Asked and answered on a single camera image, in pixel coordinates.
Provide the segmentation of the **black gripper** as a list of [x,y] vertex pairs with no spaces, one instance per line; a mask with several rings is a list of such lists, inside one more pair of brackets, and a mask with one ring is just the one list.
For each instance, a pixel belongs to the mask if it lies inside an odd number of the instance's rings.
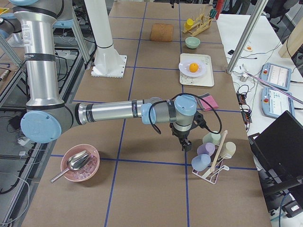
[[182,151],[190,151],[192,148],[192,142],[190,140],[187,140],[190,130],[179,131],[173,125],[171,125],[170,128],[172,135],[176,136],[180,140]]
[[174,4],[176,3],[176,1],[175,0],[171,0],[170,3],[171,3],[172,6],[174,6]]

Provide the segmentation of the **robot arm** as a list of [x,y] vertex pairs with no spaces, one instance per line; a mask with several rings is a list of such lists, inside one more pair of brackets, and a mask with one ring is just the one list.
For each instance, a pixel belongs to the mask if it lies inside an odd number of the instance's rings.
[[75,81],[68,87],[67,99],[59,95],[53,27],[56,22],[72,23],[70,0],[15,0],[14,16],[21,23],[24,58],[30,99],[20,126],[23,134],[36,143],[49,143],[69,129],[89,122],[141,118],[155,126],[169,123],[183,151],[190,151],[188,139],[194,128],[197,102],[193,95],[177,95],[173,99],[156,98],[101,104],[74,103]]

